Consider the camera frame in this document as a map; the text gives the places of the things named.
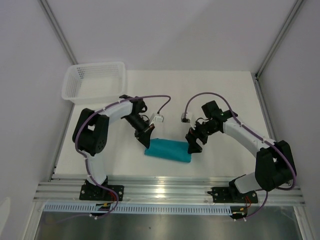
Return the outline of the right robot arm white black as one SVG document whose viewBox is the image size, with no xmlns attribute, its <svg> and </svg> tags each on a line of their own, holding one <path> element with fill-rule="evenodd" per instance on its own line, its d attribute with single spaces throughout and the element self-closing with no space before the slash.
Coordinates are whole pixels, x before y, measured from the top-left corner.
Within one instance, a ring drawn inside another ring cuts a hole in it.
<svg viewBox="0 0 320 240">
<path fill-rule="evenodd" d="M 255 157 L 254 172 L 236 178 L 234 186 L 228 189 L 228 196 L 232 201 L 241 201 L 250 191 L 270 192 L 281 189 L 289 181 L 296 181 L 297 172 L 291 148 L 286 141 L 260 136 L 242 123 L 235 112 L 231 109 L 222 111 L 215 101 L 208 102 L 201 108 L 206 117 L 203 122 L 195 120 L 193 114 L 187 111 L 181 116 L 183 123 L 190 124 L 185 136 L 189 154 L 201 153 L 208 137 L 221 132 L 236 140 Z"/>
</svg>

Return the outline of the teal t shirt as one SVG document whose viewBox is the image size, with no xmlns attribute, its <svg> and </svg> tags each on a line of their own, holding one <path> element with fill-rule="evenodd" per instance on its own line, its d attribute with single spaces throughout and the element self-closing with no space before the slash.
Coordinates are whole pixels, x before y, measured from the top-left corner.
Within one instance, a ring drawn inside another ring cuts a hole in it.
<svg viewBox="0 0 320 240">
<path fill-rule="evenodd" d="M 150 146 L 145 149 L 144 154 L 149 157 L 190 163 L 192 155 L 188 153 L 188 147 L 188 143 L 184 141 L 154 138 L 150 140 Z"/>
</svg>

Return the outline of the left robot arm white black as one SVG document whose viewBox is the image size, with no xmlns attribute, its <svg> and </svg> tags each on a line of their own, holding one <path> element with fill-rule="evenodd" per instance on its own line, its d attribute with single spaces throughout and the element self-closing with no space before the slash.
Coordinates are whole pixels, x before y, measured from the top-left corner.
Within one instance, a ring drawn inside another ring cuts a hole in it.
<svg viewBox="0 0 320 240">
<path fill-rule="evenodd" d="M 107 180 L 104 160 L 98 155 L 107 144 L 110 125 L 125 119 L 134 128 L 134 137 L 148 149 L 155 126 L 141 116 L 147 109 L 143 97 L 122 95 L 117 102 L 102 109 L 85 108 L 80 113 L 72 141 L 76 151 L 84 157 L 87 181 L 93 185 L 90 192 L 97 200 L 105 199 L 109 193 L 109 188 L 103 184 Z"/>
</svg>

